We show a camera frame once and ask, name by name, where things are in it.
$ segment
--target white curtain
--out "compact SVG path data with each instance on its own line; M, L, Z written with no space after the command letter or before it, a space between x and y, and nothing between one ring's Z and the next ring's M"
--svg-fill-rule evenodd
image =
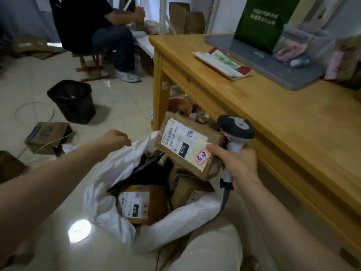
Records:
M0 25L12 39L27 36L60 42L49 0L0 0Z

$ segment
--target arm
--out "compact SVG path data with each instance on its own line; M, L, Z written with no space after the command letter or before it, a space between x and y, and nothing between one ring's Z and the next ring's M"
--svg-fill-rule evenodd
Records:
M124 145L127 135L110 130L55 160L0 185L0 266L20 242L69 196L90 169Z
M254 150L230 154L214 145L207 145L207 149L225 163L233 177L234 190L244 200L281 270L354 270L306 231L263 186L257 175Z
M121 26L125 24L130 24L135 22L138 19L144 19L145 12L144 9L137 7L135 9L135 13L129 14L119 14L115 11L104 15L104 17L113 25L113 26Z

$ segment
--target barcode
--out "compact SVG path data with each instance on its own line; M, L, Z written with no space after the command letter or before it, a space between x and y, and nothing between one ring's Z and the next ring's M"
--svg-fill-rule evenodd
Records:
M170 141L170 138L172 137L172 132L173 132L173 127L169 128L169 132L168 132L168 136L165 140L165 145L168 145L169 141Z
M187 137L192 138L193 133L194 133L194 132L193 132L192 130L188 129Z

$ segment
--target black t-shirt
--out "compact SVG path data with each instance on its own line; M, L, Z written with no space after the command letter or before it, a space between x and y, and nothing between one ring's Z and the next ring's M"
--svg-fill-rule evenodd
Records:
M63 48L77 54L92 52L92 35L112 24L104 15L113 11L107 0L50 0Z

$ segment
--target wooden desk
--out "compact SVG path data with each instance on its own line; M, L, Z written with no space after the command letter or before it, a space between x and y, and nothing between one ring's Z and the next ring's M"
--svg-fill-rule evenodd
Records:
M326 81L292 92L261 76L229 81L192 52L212 47L204 35L149 38L155 47L155 130L168 108L174 81L210 117L236 114L256 129L259 161L303 205L361 255L361 104Z

